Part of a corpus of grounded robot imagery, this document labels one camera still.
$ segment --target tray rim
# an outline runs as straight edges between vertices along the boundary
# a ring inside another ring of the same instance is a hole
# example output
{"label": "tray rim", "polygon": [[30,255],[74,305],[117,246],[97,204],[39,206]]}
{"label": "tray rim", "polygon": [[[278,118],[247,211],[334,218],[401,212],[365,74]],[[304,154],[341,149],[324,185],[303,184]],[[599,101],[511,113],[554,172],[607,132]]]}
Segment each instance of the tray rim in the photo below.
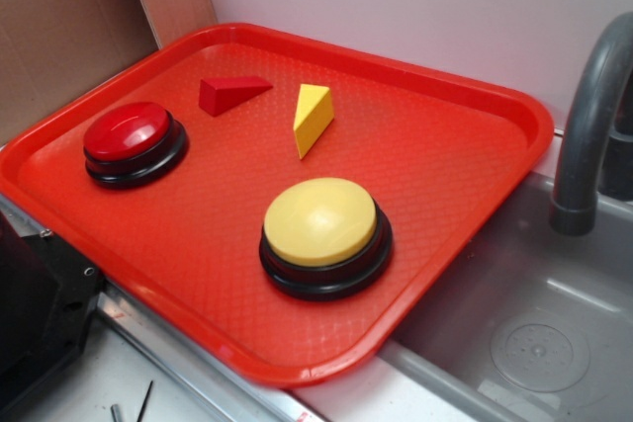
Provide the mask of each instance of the tray rim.
{"label": "tray rim", "polygon": [[[516,163],[513,169],[505,175],[504,179],[497,182],[490,191],[491,196],[498,197],[497,203],[493,207],[491,207],[489,202],[479,203],[476,209],[472,211],[473,215],[481,216],[478,225],[473,229],[473,224],[468,220],[469,222],[459,226],[434,254],[432,258],[434,261],[440,260],[444,262],[442,270],[450,264],[450,261],[461,250],[463,236],[467,234],[472,237],[477,232],[530,171],[538,158],[547,150],[553,137],[554,124],[551,116],[541,103],[524,93],[452,73],[388,59],[326,42],[310,40],[264,27],[242,23],[221,24],[200,29],[153,53],[11,140],[0,151],[0,178],[2,179],[0,180],[0,193],[6,195],[7,198],[43,225],[49,226],[54,232],[69,240],[74,247],[86,254],[87,257],[95,260],[91,256],[98,255],[105,259],[110,256],[110,259],[112,259],[114,256],[112,251],[91,242],[87,236],[77,233],[72,223],[65,216],[56,214],[51,205],[41,203],[19,187],[17,176],[20,170],[20,163],[24,162],[25,158],[44,145],[69,131],[68,127],[55,128],[51,127],[51,125],[76,125],[78,122],[88,120],[102,109],[108,107],[114,99],[131,92],[138,81],[153,77],[157,74],[156,70],[161,66],[170,66],[175,61],[184,59],[201,48],[220,43],[248,44],[260,49],[281,53],[284,56],[320,64],[331,70],[338,70],[346,74],[371,79],[372,81],[382,82],[393,87],[404,88],[425,96],[436,97],[470,109],[493,114],[521,128],[527,142],[523,159]],[[346,69],[352,66],[354,68],[353,73]],[[466,104],[469,99],[472,100],[473,97],[481,97],[482,95],[489,99],[487,108],[473,107]],[[498,110],[492,107],[495,101],[501,101],[505,104],[510,102],[517,107],[502,108],[504,114],[500,115]],[[460,241],[460,244],[456,246],[455,241]],[[135,282],[148,281],[148,278],[136,271],[136,269],[131,269],[131,271],[132,274],[136,274]],[[436,274],[435,278],[439,277],[440,274],[441,271]],[[202,318],[195,311],[185,311],[185,309],[173,302],[170,302],[172,303],[171,305],[165,305],[164,300],[160,301],[162,307],[158,310],[155,305],[156,302],[151,301],[151,298],[143,298],[139,295],[140,286],[136,286],[136,288],[135,286],[123,287],[176,327],[178,325],[174,321],[182,321],[180,318],[185,318],[186,321],[196,320],[197,324],[195,327],[198,330],[191,331],[189,329],[186,334],[194,341],[205,341],[204,347],[207,350],[209,350],[209,346],[214,348],[230,346],[230,355],[209,351],[242,375],[270,385],[293,387],[329,379],[343,370],[362,364],[366,359],[373,356],[380,345],[387,339],[391,330],[397,325],[397,323],[390,325],[391,329],[386,331],[381,326],[381,321],[385,319],[402,320],[432,285],[432,282],[428,282],[427,279],[424,279],[424,283],[418,282],[418,280],[421,280],[420,275],[416,275],[409,282],[404,291],[394,300],[394,303],[380,315],[350,350],[310,368],[271,367],[271,365],[262,362],[259,358],[253,359],[251,353],[237,345],[238,342],[227,345],[222,330],[214,327],[212,331],[212,329],[207,327],[208,322],[203,323]]]}

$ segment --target red wedge block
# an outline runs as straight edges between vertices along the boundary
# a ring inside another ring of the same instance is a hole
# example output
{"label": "red wedge block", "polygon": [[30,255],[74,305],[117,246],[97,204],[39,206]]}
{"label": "red wedge block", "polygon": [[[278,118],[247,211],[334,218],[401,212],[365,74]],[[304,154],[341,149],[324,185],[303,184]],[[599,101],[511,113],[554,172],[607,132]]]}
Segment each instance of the red wedge block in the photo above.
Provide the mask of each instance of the red wedge block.
{"label": "red wedge block", "polygon": [[273,87],[258,76],[237,78],[207,78],[200,82],[200,107],[213,117]]}

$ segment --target yellow wedge block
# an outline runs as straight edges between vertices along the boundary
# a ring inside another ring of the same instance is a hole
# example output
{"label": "yellow wedge block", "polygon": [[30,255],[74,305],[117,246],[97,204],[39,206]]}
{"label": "yellow wedge block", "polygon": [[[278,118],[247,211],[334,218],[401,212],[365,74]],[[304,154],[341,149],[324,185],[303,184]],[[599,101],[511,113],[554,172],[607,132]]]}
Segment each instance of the yellow wedge block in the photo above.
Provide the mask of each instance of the yellow wedge block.
{"label": "yellow wedge block", "polygon": [[333,119],[334,107],[329,88],[302,84],[293,125],[299,158],[306,156]]}

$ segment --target white wall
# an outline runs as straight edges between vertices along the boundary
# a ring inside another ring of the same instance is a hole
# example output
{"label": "white wall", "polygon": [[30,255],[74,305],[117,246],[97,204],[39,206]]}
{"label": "white wall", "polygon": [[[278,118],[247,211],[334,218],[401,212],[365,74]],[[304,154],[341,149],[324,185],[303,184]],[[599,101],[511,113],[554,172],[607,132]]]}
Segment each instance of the white wall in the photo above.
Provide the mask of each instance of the white wall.
{"label": "white wall", "polygon": [[633,0],[213,0],[249,22],[531,94],[563,127],[589,52]]}

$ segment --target sink drain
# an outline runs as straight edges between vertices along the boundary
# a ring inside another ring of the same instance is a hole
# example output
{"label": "sink drain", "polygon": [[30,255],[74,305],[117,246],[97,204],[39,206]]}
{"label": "sink drain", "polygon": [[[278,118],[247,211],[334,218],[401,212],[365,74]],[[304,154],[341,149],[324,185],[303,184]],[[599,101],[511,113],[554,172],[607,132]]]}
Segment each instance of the sink drain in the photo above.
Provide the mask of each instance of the sink drain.
{"label": "sink drain", "polygon": [[581,380],[589,366],[585,338],[544,312],[504,322],[493,335],[491,353],[507,380],[536,392],[566,389]]}

